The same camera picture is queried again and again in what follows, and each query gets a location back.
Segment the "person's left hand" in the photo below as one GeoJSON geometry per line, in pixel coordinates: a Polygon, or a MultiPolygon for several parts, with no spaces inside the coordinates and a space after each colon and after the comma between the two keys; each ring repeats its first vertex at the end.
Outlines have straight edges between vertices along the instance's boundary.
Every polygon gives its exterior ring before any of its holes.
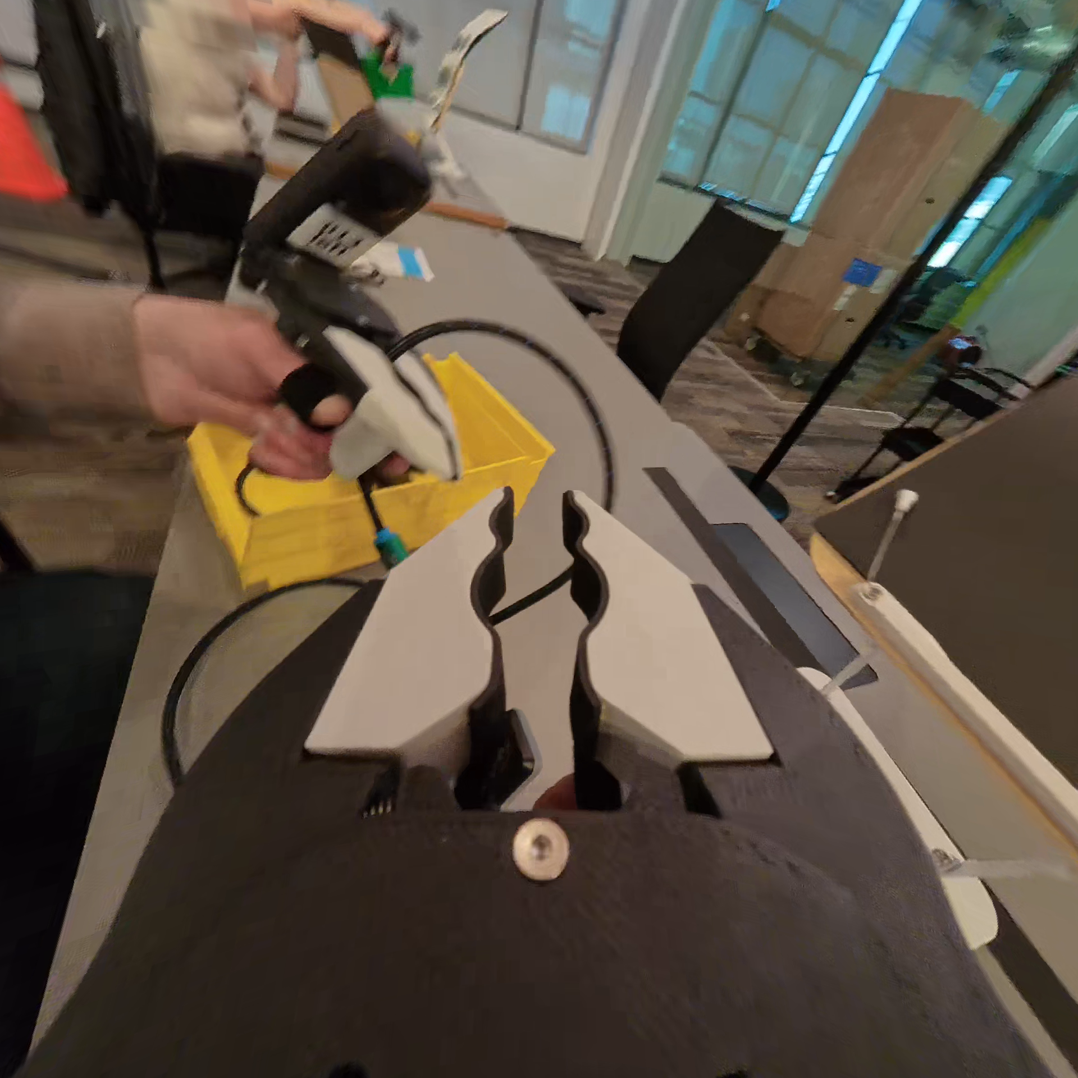
{"type": "Polygon", "coordinates": [[[330,436],[353,410],[330,397],[312,429],[279,400],[279,388],[304,358],[253,309],[167,295],[133,308],[142,397],[150,415],[175,428],[221,424],[250,438],[250,459],[273,476],[330,476],[330,436]]]}

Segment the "wooden board with black surface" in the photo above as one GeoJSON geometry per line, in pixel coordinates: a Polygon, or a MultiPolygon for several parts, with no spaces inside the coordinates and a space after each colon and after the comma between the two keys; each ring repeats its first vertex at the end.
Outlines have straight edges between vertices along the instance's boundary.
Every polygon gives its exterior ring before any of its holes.
{"type": "Polygon", "coordinates": [[[882,586],[1076,785],[1076,376],[837,506],[815,531],[867,575],[898,490],[920,501],[882,586]]]}

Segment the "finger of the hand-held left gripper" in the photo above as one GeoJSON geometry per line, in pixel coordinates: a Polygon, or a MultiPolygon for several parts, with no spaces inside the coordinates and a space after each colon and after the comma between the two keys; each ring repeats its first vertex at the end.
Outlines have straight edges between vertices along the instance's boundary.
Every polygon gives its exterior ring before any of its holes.
{"type": "Polygon", "coordinates": [[[343,479],[360,478],[392,455],[411,465],[397,452],[403,447],[403,421],[410,418],[410,409],[392,360],[373,343],[343,328],[327,329],[324,338],[362,388],[351,415],[331,438],[333,472],[343,479]]]}
{"type": "Polygon", "coordinates": [[[392,367],[410,409],[410,418],[403,421],[403,447],[397,452],[425,474],[443,482],[459,481],[462,447],[450,400],[436,374],[414,351],[398,357],[392,367]]]}

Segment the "braided hdmi cable green plug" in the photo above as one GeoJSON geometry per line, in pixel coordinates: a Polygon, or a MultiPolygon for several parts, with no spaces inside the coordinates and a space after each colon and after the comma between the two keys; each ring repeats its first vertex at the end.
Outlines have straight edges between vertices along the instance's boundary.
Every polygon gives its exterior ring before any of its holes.
{"type": "MultiPolygon", "coordinates": [[[[614,503],[616,479],[618,476],[616,476],[613,443],[611,443],[607,424],[602,417],[600,409],[595,403],[586,384],[584,384],[573,368],[570,367],[565,359],[559,357],[557,353],[554,353],[549,346],[545,346],[544,343],[536,338],[533,334],[525,333],[522,330],[490,320],[473,318],[443,319],[424,324],[420,328],[411,330],[410,332],[400,335],[389,346],[387,353],[388,358],[390,360],[402,358],[405,353],[417,349],[419,345],[453,334],[483,335],[509,342],[519,346],[523,350],[533,354],[533,356],[541,360],[545,367],[549,367],[557,376],[559,376],[559,378],[573,393],[573,397],[577,399],[580,407],[586,413],[588,424],[590,425],[592,437],[594,438],[594,443],[600,458],[600,505],[603,509],[610,511],[614,503]]],[[[372,481],[367,478],[358,478],[356,484],[361,494],[363,503],[367,506],[375,533],[385,531],[385,525],[383,519],[381,519],[381,512],[378,512],[376,505],[374,505],[372,481]]],[[[547,581],[543,586],[535,588],[531,593],[528,593],[521,599],[511,602],[509,606],[505,606],[505,608],[496,610],[490,616],[492,625],[498,627],[498,625],[502,625],[505,622],[514,619],[516,616],[533,609],[534,606],[539,605],[541,602],[545,602],[563,588],[569,586],[572,581],[572,575],[573,570],[571,568],[566,568],[556,577],[547,581]]]]}

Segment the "black office chair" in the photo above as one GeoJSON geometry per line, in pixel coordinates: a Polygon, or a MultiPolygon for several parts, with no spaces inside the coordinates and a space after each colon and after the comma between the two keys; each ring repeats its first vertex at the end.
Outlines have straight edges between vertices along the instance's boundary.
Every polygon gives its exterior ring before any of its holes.
{"type": "Polygon", "coordinates": [[[711,327],[764,267],[786,230],[722,202],[657,273],[625,318],[616,356],[661,401],[711,327]]]}

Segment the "person's left forearm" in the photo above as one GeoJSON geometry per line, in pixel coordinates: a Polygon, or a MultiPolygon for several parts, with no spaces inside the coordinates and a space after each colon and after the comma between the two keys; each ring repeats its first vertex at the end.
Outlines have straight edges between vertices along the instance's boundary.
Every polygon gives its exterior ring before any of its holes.
{"type": "Polygon", "coordinates": [[[158,424],[139,369],[142,290],[2,279],[2,416],[158,424]]]}

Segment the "orange traffic cone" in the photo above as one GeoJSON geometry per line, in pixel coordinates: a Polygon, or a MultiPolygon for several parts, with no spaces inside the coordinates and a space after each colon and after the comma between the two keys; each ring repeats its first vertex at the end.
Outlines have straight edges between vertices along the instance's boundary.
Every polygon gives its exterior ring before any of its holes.
{"type": "Polygon", "coordinates": [[[1,84],[1,194],[50,204],[64,201],[67,183],[49,164],[34,130],[4,83],[1,84]]]}

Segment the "yellow plastic bin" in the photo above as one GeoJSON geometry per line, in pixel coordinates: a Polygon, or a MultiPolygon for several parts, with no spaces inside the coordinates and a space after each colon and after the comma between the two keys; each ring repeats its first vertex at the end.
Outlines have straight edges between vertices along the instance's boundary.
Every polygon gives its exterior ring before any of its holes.
{"type": "MultiPolygon", "coordinates": [[[[409,552],[432,540],[492,492],[509,486],[519,513],[555,446],[458,354],[424,363],[444,391],[462,445],[464,476],[413,476],[373,492],[381,519],[409,552]]],[[[296,482],[252,474],[236,494],[250,441],[220,424],[199,424],[188,451],[201,500],[227,549],[241,588],[287,586],[374,564],[375,527],[353,482],[296,482]]]]}

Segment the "white paper with blue print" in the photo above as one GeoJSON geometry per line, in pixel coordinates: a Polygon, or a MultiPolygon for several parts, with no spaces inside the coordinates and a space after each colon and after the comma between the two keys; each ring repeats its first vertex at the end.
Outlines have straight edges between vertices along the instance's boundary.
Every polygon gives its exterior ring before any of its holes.
{"type": "Polygon", "coordinates": [[[383,239],[353,263],[353,271],[361,277],[374,279],[403,279],[430,282],[436,273],[420,248],[402,246],[383,239]]]}

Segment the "white laptop stand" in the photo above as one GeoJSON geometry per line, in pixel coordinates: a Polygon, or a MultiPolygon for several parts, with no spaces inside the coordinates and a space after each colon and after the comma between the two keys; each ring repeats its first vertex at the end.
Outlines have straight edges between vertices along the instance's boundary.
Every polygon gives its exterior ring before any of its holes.
{"type": "Polygon", "coordinates": [[[998,707],[960,672],[927,628],[876,581],[896,534],[918,501],[916,492],[896,492],[890,516],[870,561],[868,577],[863,583],[853,586],[855,606],[867,613],[870,627],[875,633],[875,642],[865,654],[855,654],[837,675],[828,676],[808,667],[799,672],[835,707],[897,794],[909,821],[931,857],[966,946],[977,951],[989,946],[996,939],[999,928],[986,882],[1031,877],[1066,880],[1072,870],[1044,860],[966,858],[844,690],[853,683],[856,675],[868,671],[872,661],[882,655],[882,646],[886,646],[895,650],[897,657],[925,681],[932,694],[1033,797],[1045,815],[1072,839],[1076,839],[1077,792],[1058,768],[1045,759],[1033,743],[1018,732],[998,707]]]}

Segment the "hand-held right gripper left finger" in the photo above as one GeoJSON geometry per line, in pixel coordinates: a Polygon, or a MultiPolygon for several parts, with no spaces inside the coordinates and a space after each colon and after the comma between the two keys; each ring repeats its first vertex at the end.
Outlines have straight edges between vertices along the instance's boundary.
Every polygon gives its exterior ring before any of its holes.
{"type": "Polygon", "coordinates": [[[304,744],[313,757],[465,770],[505,743],[505,597],[513,490],[495,490],[382,581],[304,744]]]}

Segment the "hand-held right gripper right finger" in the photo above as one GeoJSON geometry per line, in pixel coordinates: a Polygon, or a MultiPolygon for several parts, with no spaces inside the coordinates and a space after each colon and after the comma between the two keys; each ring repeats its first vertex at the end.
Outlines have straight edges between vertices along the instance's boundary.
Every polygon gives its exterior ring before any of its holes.
{"type": "Polygon", "coordinates": [[[570,596],[586,620],[575,654],[579,763],[634,749],[672,768],[758,763],[774,749],[697,588],[583,492],[563,498],[570,596]]]}

